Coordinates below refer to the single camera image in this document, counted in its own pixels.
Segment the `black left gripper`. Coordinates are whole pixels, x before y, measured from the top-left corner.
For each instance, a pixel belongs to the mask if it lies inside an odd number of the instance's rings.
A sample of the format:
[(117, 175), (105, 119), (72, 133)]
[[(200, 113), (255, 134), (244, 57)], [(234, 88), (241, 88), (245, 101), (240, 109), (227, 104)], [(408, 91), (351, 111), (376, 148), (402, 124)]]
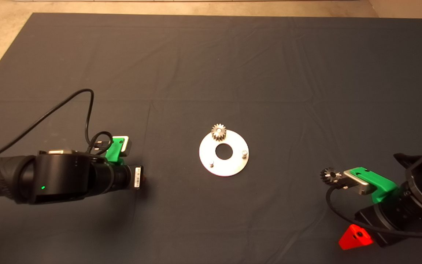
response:
[(101, 172), (102, 193), (139, 190), (146, 181), (144, 167), (139, 165), (109, 165)]

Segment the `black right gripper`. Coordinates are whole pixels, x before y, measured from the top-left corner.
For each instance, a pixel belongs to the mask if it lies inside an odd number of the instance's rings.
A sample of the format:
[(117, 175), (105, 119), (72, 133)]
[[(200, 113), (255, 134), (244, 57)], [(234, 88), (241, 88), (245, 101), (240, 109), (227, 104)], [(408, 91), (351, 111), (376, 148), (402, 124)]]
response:
[[(422, 232), (422, 208), (408, 190), (395, 190), (382, 202), (360, 209), (355, 220), (391, 231)], [(343, 250), (365, 247), (374, 241), (369, 233), (351, 224), (338, 241)]]

